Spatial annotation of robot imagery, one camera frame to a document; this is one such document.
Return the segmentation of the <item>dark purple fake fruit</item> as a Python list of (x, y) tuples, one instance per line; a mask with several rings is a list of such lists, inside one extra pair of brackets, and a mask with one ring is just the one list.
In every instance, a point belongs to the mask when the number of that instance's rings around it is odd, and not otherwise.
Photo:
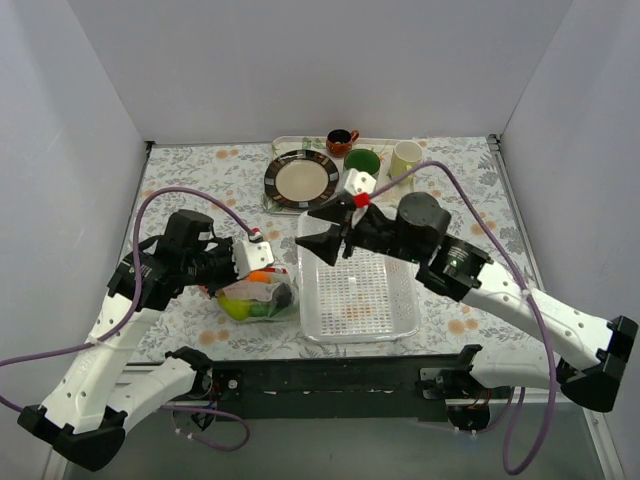
[(295, 295), (290, 285), (280, 283), (272, 293), (271, 303), (275, 309), (284, 309), (291, 306), (294, 300)]

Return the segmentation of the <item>green fake pear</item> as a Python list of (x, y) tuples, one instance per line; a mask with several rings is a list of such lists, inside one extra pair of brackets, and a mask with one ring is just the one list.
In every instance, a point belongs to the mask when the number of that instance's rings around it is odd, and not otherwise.
[(229, 298), (221, 295), (217, 297), (217, 302), (222, 310), (237, 322), (245, 321), (251, 317), (253, 300)]

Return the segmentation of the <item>white plastic basket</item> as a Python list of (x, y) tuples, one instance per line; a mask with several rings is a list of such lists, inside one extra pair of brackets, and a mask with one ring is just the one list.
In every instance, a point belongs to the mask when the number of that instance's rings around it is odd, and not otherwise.
[(421, 314), (416, 266), (357, 249), (329, 266), (299, 247), (303, 334), (316, 343), (372, 343), (416, 334)]

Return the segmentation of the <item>clear zip top bag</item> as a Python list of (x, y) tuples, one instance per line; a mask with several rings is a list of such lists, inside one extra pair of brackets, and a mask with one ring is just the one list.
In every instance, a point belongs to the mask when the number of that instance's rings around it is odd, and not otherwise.
[(271, 280), (269, 284), (250, 282), (247, 280), (247, 277), (246, 277), (245, 279), (240, 280), (225, 288), (214, 290), (212, 287), (205, 286), (205, 287), (201, 287), (201, 290), (209, 298), (214, 299), (216, 302), (217, 302), (218, 296), (224, 295), (229, 298), (247, 299), (247, 300), (253, 300), (254, 302), (271, 303), (273, 291), (278, 287), (280, 283), (287, 283), (290, 285), (290, 287), (294, 292), (295, 300), (291, 306), (282, 309), (282, 311), (278, 316), (276, 316), (275, 318), (270, 318), (268, 320), (263, 320), (263, 321), (258, 321), (251, 318), (242, 322), (237, 322), (235, 320), (234, 321), (237, 323), (254, 323), (254, 322), (284, 322), (284, 321), (295, 320), (299, 316), (299, 292), (294, 282), (294, 279), (290, 275), (289, 271), (286, 268), (282, 268), (280, 266), (268, 267), (268, 268), (262, 269), (262, 271), (269, 273), (270, 280)]

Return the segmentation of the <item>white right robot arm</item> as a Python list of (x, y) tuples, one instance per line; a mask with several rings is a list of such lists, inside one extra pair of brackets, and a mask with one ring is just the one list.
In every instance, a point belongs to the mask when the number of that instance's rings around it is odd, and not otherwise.
[(612, 411), (638, 333), (635, 321), (588, 315), (528, 288), (488, 253), (448, 234), (450, 213), (427, 193), (404, 196), (393, 218), (367, 195), (348, 193), (308, 214), (329, 227), (295, 242), (324, 263), (333, 266), (357, 250), (413, 263), (427, 290), (498, 317), (542, 343), (541, 356), (464, 348), (443, 376), (460, 395), (545, 388), (586, 409)]

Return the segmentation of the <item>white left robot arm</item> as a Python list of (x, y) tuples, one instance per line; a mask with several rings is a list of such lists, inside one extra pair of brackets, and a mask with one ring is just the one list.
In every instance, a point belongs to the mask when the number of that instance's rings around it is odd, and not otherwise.
[(116, 386), (138, 344), (170, 301), (188, 286), (230, 286), (271, 263), (269, 246), (215, 235), (212, 218), (190, 210), (172, 214), (163, 234), (138, 241), (108, 283), (100, 313), (56, 388), (24, 407), (19, 425), (70, 462), (104, 468), (127, 433), (164, 403), (205, 398), (211, 361), (182, 347), (143, 379)]

